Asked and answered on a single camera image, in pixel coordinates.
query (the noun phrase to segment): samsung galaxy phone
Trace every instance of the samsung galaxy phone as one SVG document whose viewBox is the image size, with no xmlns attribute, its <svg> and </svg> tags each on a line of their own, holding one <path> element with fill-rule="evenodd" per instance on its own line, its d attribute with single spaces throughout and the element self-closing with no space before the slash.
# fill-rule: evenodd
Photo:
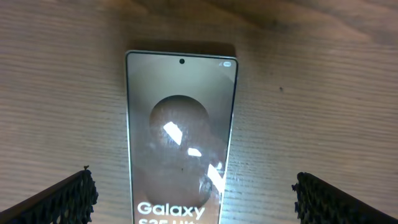
<svg viewBox="0 0 398 224">
<path fill-rule="evenodd" d="M 126 53 L 133 223 L 219 223 L 237 71 L 233 57 Z"/>
</svg>

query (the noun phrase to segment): smartphone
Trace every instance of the smartphone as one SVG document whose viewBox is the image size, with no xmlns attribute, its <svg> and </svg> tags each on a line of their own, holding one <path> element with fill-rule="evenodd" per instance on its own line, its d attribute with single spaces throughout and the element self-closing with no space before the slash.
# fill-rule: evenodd
<svg viewBox="0 0 398 224">
<path fill-rule="evenodd" d="M 133 223 L 220 222 L 237 72 L 234 57 L 126 52 Z"/>
</svg>

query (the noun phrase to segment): wooden surface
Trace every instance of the wooden surface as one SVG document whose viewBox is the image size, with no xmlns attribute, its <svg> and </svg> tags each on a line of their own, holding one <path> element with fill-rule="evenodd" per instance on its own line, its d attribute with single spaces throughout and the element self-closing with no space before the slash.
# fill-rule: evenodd
<svg viewBox="0 0 398 224">
<path fill-rule="evenodd" d="M 223 223 L 298 223 L 311 172 L 398 218 L 398 2 L 0 1 L 0 210 L 90 165 L 93 223 L 131 223 L 131 40 L 234 44 Z"/>
</svg>

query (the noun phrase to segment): silver phone frame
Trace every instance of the silver phone frame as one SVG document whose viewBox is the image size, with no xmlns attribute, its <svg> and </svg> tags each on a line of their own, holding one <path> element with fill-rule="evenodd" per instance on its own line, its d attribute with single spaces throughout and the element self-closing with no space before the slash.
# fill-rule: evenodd
<svg viewBox="0 0 398 224">
<path fill-rule="evenodd" d="M 236 83 L 238 82 L 238 67 L 239 63 L 236 57 L 230 56 L 222 56 L 222 55 L 203 55 L 203 54 L 188 54 L 188 53 L 175 53 L 175 52 L 158 52 L 158 51 L 150 51 L 150 50 L 128 50 L 124 55 L 124 93 L 126 94 L 126 123 L 127 123 L 127 153 L 129 156 L 129 181 L 130 181 L 130 205 L 131 205 L 131 221 L 134 223 L 134 203 L 132 198 L 132 167 L 131 167 L 131 148 L 130 148 L 130 127 L 129 127 L 129 82 L 128 82 L 128 72 L 127 72 L 127 57 L 129 54 L 152 54 L 152 55 L 173 55 L 173 56 L 181 56 L 181 57 L 202 57 L 202 58 L 218 58 L 218 59 L 229 59 L 234 60 L 236 62 L 236 70 L 235 70 L 235 82 L 234 82 L 234 91 L 232 97 L 232 105 L 231 105 L 231 117 L 229 120 L 229 135 L 228 135 L 228 145 L 226 151 L 226 160 L 225 160 L 225 172 L 224 179 L 226 185 L 226 176 L 228 171 L 228 161 L 229 161 L 229 147 L 231 145 L 231 136 L 232 136 L 232 127 L 233 127 L 233 118 L 234 118 L 234 105 L 235 105 L 235 95 L 236 95 Z M 218 224 L 221 224 L 221 216 L 223 213 L 223 205 L 224 205 L 224 195 L 225 191 L 221 196 L 221 204 L 220 204 L 220 212 L 218 214 Z"/>
</svg>

